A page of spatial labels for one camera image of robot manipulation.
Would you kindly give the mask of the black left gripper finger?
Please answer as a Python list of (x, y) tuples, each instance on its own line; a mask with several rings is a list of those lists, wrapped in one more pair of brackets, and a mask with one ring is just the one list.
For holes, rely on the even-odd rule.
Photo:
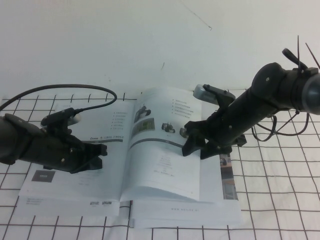
[(108, 155), (107, 146), (104, 144), (84, 143), (84, 149), (89, 158)]
[(84, 171), (100, 170), (103, 167), (103, 161), (99, 157), (94, 157), (85, 163), (82, 163), (79, 167), (74, 170), (74, 173)]

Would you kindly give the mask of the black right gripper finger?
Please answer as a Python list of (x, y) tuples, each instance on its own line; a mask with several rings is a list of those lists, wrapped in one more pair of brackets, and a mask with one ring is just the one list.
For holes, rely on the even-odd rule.
[(205, 147), (200, 151), (200, 159), (205, 160), (207, 158), (221, 155), (221, 154), (230, 154), (232, 152), (231, 146), (216, 146), (214, 144), (207, 143)]
[(182, 147), (182, 155), (187, 157), (198, 150), (203, 152), (206, 148), (206, 129), (204, 127), (185, 127), (185, 131), (188, 138)]

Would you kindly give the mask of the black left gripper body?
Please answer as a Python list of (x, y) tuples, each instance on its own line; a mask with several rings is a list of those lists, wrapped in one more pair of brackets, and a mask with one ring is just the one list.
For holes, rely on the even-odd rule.
[(64, 133), (52, 135), (41, 132), (30, 135), (22, 151), (22, 160), (71, 174), (87, 170), (84, 143), (75, 136)]

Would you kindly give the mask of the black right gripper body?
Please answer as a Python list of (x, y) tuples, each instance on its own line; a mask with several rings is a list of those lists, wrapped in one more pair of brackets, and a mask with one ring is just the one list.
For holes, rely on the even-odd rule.
[(238, 146), (247, 143), (244, 132), (247, 131), (247, 114), (242, 107), (232, 103), (219, 108), (206, 120), (189, 121), (187, 128), (205, 128), (205, 142), (220, 147)]

